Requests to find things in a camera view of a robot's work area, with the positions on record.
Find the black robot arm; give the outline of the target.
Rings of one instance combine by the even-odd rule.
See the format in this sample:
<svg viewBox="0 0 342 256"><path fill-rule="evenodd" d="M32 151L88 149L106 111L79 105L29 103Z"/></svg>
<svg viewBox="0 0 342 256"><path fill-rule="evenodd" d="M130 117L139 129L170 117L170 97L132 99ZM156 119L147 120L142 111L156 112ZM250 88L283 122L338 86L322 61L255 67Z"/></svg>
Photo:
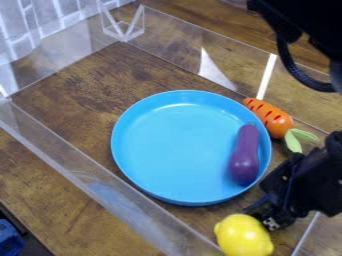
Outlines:
<svg viewBox="0 0 342 256"><path fill-rule="evenodd" d="M277 47L291 76L310 89L342 94L342 0L247 0L277 35ZM306 34L330 59L330 80L321 82L297 67L289 44ZM290 226L310 211L333 217L342 213L342 131L331 132L325 146L295 153L260 182L264 197L244 212L267 230Z"/></svg>

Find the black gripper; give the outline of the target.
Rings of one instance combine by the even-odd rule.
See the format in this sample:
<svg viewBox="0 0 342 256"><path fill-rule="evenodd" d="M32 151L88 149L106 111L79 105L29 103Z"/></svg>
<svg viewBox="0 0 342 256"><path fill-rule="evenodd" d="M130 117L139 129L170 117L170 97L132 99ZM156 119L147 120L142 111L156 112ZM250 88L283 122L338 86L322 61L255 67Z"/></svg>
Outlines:
<svg viewBox="0 0 342 256"><path fill-rule="evenodd" d="M313 210L342 213L342 131L307 155L294 153L260 182L266 195L243 209L269 231L285 229Z"/></svg>

